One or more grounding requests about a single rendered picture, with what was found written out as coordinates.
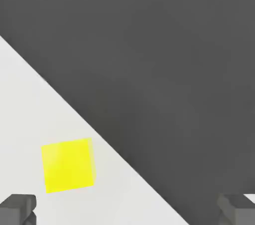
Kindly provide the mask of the small yellow cube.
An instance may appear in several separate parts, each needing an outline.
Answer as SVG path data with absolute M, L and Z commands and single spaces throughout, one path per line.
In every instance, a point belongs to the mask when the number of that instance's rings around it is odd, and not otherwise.
M 92 139 L 43 145 L 41 153 L 47 193 L 94 185 L 96 167 Z

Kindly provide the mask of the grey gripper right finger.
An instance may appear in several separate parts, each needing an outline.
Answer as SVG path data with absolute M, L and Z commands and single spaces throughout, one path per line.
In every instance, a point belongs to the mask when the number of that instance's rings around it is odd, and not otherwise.
M 255 203 L 242 194 L 220 194 L 218 225 L 255 225 Z

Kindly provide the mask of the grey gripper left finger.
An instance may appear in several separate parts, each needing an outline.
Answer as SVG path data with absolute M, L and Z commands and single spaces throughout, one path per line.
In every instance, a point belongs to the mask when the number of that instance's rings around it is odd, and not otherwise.
M 37 225 L 36 196 L 11 194 L 0 204 L 0 225 Z

